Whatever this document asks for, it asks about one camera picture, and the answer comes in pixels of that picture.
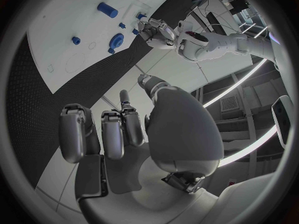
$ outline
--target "gray robotic hand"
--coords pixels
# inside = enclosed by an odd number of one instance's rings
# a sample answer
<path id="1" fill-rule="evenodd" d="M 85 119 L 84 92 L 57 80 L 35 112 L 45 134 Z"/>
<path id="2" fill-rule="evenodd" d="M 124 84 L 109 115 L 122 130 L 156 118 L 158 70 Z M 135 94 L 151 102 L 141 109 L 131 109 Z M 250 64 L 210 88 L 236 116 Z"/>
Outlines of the gray robotic hand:
<path id="1" fill-rule="evenodd" d="M 170 185 L 196 191 L 196 178 L 211 175 L 224 156 L 222 138 L 209 114 L 188 92 L 155 77 L 140 75 L 139 85 L 153 101 L 146 118 L 150 155 Z M 194 185 L 185 180 L 195 178 Z"/>

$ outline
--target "robotic arm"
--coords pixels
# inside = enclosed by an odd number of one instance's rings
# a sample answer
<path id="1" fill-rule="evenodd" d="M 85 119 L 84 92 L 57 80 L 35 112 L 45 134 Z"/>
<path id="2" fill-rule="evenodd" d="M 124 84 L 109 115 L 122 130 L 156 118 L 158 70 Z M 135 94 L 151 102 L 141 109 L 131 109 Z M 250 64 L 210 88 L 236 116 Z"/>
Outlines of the robotic arm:
<path id="1" fill-rule="evenodd" d="M 180 21 L 177 35 L 164 21 L 145 16 L 140 18 L 138 28 L 141 37 L 149 46 L 175 49 L 181 58 L 189 62 L 212 60 L 231 52 L 236 55 L 252 54 L 276 63 L 271 43 L 249 38 L 244 34 L 235 33 L 228 36 L 213 32 L 199 34 L 192 31 L 191 22 Z"/>

